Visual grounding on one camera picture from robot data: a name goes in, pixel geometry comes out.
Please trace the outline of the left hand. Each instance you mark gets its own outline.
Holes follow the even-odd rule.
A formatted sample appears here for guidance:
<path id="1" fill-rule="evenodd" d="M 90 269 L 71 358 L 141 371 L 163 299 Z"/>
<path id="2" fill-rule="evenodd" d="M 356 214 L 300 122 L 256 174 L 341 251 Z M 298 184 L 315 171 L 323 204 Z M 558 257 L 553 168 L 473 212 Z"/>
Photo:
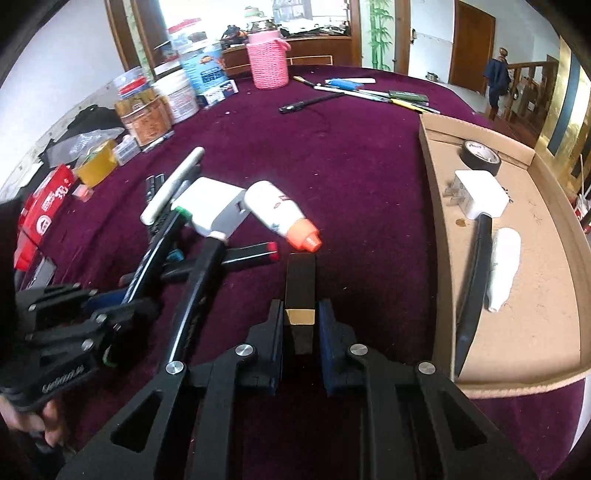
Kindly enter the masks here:
<path id="1" fill-rule="evenodd" d="M 9 430 L 26 433 L 42 433 L 50 447 L 63 446 L 69 436 L 63 402 L 50 400 L 40 413 L 23 413 L 1 397 L 1 415 Z"/>

